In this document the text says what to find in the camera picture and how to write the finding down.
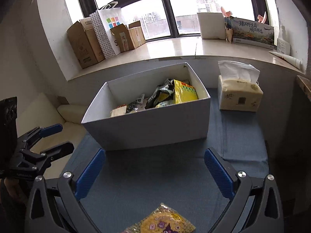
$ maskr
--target white plastic bottle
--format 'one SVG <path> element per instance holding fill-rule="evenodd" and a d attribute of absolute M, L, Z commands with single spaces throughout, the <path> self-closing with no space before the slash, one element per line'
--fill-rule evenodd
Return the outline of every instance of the white plastic bottle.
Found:
<path fill-rule="evenodd" d="M 290 44 L 286 40 L 287 40 L 287 37 L 286 37 L 285 26 L 281 25 L 279 37 L 277 39 L 276 51 L 279 53 L 289 55 L 290 54 Z"/>

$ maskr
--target white tube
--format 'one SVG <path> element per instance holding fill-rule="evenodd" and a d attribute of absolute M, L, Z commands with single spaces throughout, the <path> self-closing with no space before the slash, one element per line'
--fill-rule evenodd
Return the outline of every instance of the white tube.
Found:
<path fill-rule="evenodd" d="M 270 51 L 269 53 L 281 58 L 282 60 L 285 60 L 287 61 L 288 63 L 290 63 L 291 65 L 293 65 L 294 67 L 297 67 L 299 70 L 301 70 L 301 61 L 292 57 L 292 56 L 289 56 L 289 55 L 286 55 L 286 54 L 283 54 L 283 53 L 278 53 L 278 52 L 275 52 L 275 51 Z"/>

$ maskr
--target blue tablecloth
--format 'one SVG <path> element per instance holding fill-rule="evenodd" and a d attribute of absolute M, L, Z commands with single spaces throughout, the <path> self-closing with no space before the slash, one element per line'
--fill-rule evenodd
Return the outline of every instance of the blue tablecloth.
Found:
<path fill-rule="evenodd" d="M 256 114 L 219 110 L 217 90 L 208 92 L 211 110 L 207 139 L 106 152 L 102 171 L 88 196 L 80 201 L 101 232 L 122 232 L 161 202 L 194 224 L 197 233 L 208 232 L 229 201 L 222 197 L 204 164 L 204 151 L 209 147 L 236 170 L 253 177 L 268 174 L 265 142 Z M 90 150 L 99 148 L 87 134 L 64 171 L 74 170 Z M 242 218 L 235 231 L 243 223 Z"/>

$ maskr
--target beige sofa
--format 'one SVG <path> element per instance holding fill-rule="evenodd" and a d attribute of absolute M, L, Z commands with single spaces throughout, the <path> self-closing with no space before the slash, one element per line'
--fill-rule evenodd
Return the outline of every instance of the beige sofa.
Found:
<path fill-rule="evenodd" d="M 76 149 L 86 134 L 81 120 L 86 112 L 86 106 L 61 105 L 57 109 L 52 105 L 47 96 L 41 93 L 27 109 L 17 116 L 18 137 L 27 131 L 40 126 L 48 127 L 56 123 L 63 126 L 63 131 L 52 136 L 42 138 L 32 149 L 32 152 L 39 153 L 57 144 L 70 141 Z M 57 178 L 71 155 L 52 162 L 52 166 L 45 171 L 46 179 Z"/>

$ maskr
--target colorful square logo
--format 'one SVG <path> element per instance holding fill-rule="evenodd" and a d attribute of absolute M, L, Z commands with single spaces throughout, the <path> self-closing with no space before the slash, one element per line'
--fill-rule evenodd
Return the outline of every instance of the colorful square logo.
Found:
<path fill-rule="evenodd" d="M 119 17 L 107 18 L 106 21 L 107 21 L 110 29 L 113 27 L 116 27 L 117 25 L 120 24 Z"/>

